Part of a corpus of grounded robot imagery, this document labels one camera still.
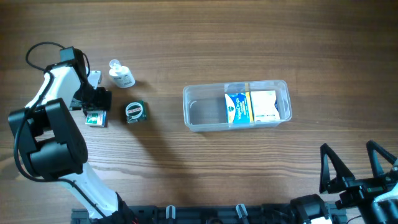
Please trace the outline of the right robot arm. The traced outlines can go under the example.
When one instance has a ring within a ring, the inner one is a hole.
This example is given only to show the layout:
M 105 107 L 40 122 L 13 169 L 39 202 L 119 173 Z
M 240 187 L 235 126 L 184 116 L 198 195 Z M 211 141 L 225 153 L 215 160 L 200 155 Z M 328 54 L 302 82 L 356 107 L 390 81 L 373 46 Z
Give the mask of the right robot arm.
M 319 192 L 337 194 L 337 209 L 356 207 L 365 223 L 397 223 L 397 157 L 373 140 L 366 143 L 373 176 L 357 179 L 326 143 L 320 147 Z

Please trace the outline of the white green Panadol box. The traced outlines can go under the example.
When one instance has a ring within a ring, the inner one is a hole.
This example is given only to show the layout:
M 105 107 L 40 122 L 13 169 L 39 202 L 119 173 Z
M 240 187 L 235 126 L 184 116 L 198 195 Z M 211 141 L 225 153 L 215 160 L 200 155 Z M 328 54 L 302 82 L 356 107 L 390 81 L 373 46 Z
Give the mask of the white green Panadol box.
M 105 127 L 106 112 L 105 111 L 88 111 L 85 124 L 92 127 Z

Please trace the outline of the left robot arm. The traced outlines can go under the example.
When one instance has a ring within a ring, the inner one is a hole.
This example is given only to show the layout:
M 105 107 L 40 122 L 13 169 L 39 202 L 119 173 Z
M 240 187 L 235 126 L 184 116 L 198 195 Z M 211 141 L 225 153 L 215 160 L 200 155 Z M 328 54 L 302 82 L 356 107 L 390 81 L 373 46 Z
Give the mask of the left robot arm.
M 60 62 L 42 68 L 44 83 L 8 123 L 19 172 L 38 183 L 58 183 L 87 209 L 91 223 L 137 223 L 119 194 L 108 188 L 88 163 L 88 148 L 71 110 L 108 111 L 112 93 L 89 82 L 86 54 L 60 48 Z

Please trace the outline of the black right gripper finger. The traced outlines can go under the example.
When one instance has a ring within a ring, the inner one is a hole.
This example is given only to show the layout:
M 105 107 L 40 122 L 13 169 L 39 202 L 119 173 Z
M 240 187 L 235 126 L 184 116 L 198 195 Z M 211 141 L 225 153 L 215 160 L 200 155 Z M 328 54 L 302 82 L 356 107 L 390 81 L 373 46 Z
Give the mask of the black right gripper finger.
M 397 160 L 396 156 L 391 154 L 389 151 L 385 150 L 382 146 L 380 146 L 378 143 L 376 143 L 373 140 L 369 140 L 366 143 L 366 149 L 368 152 L 373 177 L 382 177 L 385 174 L 377 157 L 378 154 L 381 157 L 383 157 L 387 162 L 389 162 L 391 165 L 394 165 L 396 163 Z
M 338 157 L 335 151 L 326 143 L 320 147 L 321 172 L 319 192 L 321 194 L 336 194 L 349 187 L 349 182 L 355 179 L 354 174 L 347 168 L 345 163 Z M 336 177 L 330 178 L 329 162 L 331 162 Z

